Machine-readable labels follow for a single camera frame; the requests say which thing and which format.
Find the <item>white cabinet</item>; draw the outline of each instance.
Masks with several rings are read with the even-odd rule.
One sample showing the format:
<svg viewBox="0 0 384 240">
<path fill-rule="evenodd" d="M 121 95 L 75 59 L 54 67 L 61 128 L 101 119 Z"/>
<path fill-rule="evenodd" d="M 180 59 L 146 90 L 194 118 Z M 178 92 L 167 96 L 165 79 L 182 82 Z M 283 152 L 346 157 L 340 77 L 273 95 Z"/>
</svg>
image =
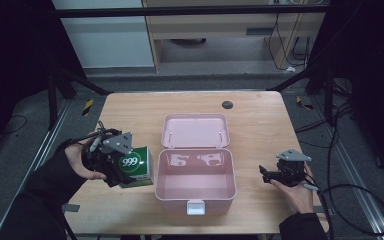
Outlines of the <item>white cabinet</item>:
<svg viewBox="0 0 384 240">
<path fill-rule="evenodd" d="M 134 8 L 141 0 L 53 0 L 56 9 Z M 153 67 L 144 17 L 61 19 L 83 68 Z"/>
</svg>

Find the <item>black metal pole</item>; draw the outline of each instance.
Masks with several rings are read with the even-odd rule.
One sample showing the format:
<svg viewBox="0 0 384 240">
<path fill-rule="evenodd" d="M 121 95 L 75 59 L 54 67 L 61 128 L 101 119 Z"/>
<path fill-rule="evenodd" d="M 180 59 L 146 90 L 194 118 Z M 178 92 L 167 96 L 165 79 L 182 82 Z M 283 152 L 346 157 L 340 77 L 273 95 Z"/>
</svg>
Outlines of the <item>black metal pole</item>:
<svg viewBox="0 0 384 240">
<path fill-rule="evenodd" d="M 146 7 L 146 8 L 107 8 L 69 9 L 55 11 L 28 11 L 39 16 L 59 18 L 90 17 L 133 17 L 170 15 L 218 15 L 218 14 L 264 14 L 264 13 L 317 13 L 328 12 L 342 6 L 316 5 L 238 5 L 238 6 L 194 6 L 194 7 Z"/>
<path fill-rule="evenodd" d="M 334 125 L 334 119 L 332 118 L 332 106 L 333 106 L 333 72 L 331 66 L 326 67 L 326 82 L 325 82 L 325 117 L 328 120 L 330 126 Z"/>
<path fill-rule="evenodd" d="M 68 77 L 68 78 L 70 78 L 70 79 L 72 79 L 72 80 L 82 84 L 83 86 L 91 89 L 92 91 L 94 91 L 94 92 L 96 92 L 96 93 L 98 93 L 100 95 L 108 95 L 108 94 L 113 93 L 112 91 L 107 91 L 107 90 L 105 90 L 103 88 L 100 88 L 100 87 L 96 86 L 95 84 L 89 82 L 87 79 L 84 79 L 84 78 L 78 76 L 77 74 L 74 74 L 74 73 L 70 72 L 69 70 L 67 70 L 67 69 L 65 69 L 63 67 L 59 67 L 58 69 L 56 69 L 56 71 L 59 74 L 65 76 L 65 77 Z"/>
<path fill-rule="evenodd" d="M 48 127 L 49 130 L 51 130 L 54 127 L 58 119 L 57 94 L 56 94 L 54 80 L 55 79 L 54 79 L 53 73 L 50 72 L 49 76 L 46 78 L 46 84 L 48 87 L 48 104 L 49 104 L 49 127 Z"/>
</svg>

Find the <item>green package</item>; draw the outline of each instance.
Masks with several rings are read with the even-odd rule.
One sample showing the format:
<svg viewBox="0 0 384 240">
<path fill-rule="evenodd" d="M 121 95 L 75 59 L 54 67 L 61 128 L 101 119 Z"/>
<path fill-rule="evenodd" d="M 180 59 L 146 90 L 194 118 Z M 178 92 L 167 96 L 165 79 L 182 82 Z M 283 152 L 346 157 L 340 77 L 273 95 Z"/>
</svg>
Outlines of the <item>green package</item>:
<svg viewBox="0 0 384 240">
<path fill-rule="evenodd" d="M 129 154 L 114 162 L 120 172 L 136 181 L 130 184 L 120 183 L 122 188 L 140 187 L 153 184 L 152 157 L 147 146 L 135 148 Z"/>
</svg>

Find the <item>table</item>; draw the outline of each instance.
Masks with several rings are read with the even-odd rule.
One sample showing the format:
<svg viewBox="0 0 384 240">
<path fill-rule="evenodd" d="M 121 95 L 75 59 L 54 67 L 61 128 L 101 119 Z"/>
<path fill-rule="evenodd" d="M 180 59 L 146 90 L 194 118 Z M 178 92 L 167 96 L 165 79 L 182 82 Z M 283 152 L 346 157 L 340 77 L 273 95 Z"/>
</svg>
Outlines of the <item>table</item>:
<svg viewBox="0 0 384 240">
<path fill-rule="evenodd" d="M 231 101 L 233 108 L 222 103 Z M 281 193 L 263 182 L 258 165 L 276 170 L 276 154 L 300 151 L 278 92 L 114 93 L 107 97 L 100 120 L 106 128 L 133 133 L 133 147 L 149 146 L 157 172 L 164 118 L 173 113 L 221 113 L 229 128 L 237 195 L 228 213 L 187 216 L 167 214 L 152 186 L 109 188 L 87 181 L 70 200 L 78 212 L 66 212 L 76 234 L 260 234 L 278 233 L 278 224 L 293 214 Z M 320 205 L 314 197 L 315 205 Z M 327 221 L 321 216 L 327 230 Z"/>
</svg>

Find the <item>box latch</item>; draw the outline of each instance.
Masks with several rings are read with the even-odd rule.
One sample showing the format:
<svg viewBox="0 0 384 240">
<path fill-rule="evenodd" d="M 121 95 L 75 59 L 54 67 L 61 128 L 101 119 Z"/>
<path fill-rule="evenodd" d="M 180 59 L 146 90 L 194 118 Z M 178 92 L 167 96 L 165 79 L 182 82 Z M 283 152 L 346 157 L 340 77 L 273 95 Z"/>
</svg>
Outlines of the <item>box latch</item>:
<svg viewBox="0 0 384 240">
<path fill-rule="evenodd" d="M 188 215 L 204 215 L 205 202 L 202 200 L 189 200 L 186 211 Z"/>
</svg>

